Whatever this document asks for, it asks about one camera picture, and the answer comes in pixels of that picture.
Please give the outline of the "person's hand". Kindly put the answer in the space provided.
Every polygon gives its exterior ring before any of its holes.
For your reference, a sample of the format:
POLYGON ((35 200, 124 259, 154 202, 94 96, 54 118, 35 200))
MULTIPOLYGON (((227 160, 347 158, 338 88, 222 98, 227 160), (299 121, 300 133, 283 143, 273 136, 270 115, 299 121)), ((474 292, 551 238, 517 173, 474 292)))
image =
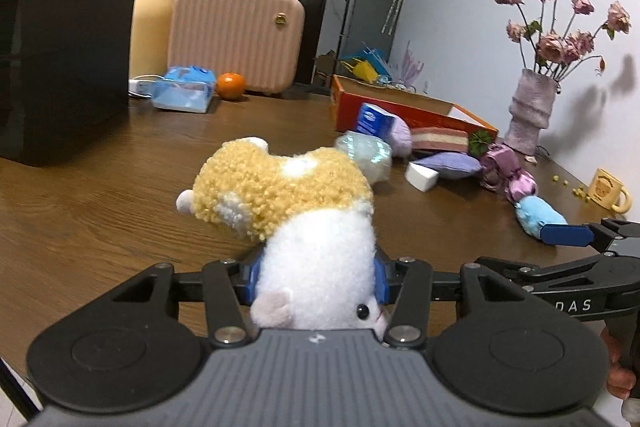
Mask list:
POLYGON ((608 377, 606 389, 615 398, 623 401, 622 416, 631 426, 639 425, 639 377, 630 367, 623 365, 625 343, 611 335, 608 326, 601 332, 601 338, 608 348, 608 377))

